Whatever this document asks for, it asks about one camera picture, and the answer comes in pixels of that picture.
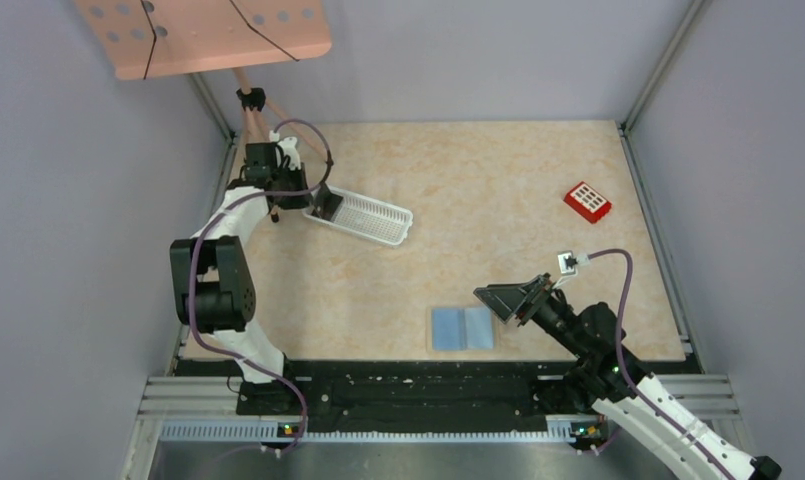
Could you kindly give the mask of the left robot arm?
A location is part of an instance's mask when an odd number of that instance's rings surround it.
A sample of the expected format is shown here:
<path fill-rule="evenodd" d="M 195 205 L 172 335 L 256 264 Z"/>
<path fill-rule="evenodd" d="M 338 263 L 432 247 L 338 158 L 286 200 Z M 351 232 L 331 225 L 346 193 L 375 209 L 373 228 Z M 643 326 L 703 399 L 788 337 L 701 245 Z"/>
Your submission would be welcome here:
<path fill-rule="evenodd" d="M 275 413 L 297 404 L 291 360 L 414 361 L 428 347 L 425 313 L 462 318 L 473 290 L 523 271 L 522 251 L 470 231 L 465 208 L 417 224 L 404 209 L 332 189 L 337 207 L 314 213 L 314 194 L 287 190 L 293 223 L 271 223 L 271 194 L 236 178 L 193 237 L 170 248 L 177 313 L 196 344 L 231 359 L 262 385 Z"/>

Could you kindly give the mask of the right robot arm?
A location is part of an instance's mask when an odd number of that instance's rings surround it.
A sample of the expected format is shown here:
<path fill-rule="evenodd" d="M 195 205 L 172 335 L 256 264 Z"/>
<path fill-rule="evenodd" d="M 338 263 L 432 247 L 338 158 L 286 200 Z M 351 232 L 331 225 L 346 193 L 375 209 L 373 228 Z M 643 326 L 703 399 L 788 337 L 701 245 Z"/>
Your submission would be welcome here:
<path fill-rule="evenodd" d="M 508 318 L 532 323 L 571 353 L 564 397 L 578 412 L 611 420 L 679 479 L 777 479 L 783 472 L 768 455 L 753 455 L 716 433 L 688 410 L 629 351 L 618 317 L 605 302 L 577 312 L 541 275 L 514 288 Z"/>

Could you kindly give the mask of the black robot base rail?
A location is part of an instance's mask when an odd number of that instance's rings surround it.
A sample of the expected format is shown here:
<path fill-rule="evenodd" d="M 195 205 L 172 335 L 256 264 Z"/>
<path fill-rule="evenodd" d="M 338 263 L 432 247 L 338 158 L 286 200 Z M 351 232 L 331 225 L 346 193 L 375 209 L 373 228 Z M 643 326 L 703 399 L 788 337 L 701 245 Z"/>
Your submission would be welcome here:
<path fill-rule="evenodd" d="M 307 415 L 310 433 L 543 432 L 589 415 L 567 362 L 292 360 L 284 381 L 241 385 L 242 416 Z"/>

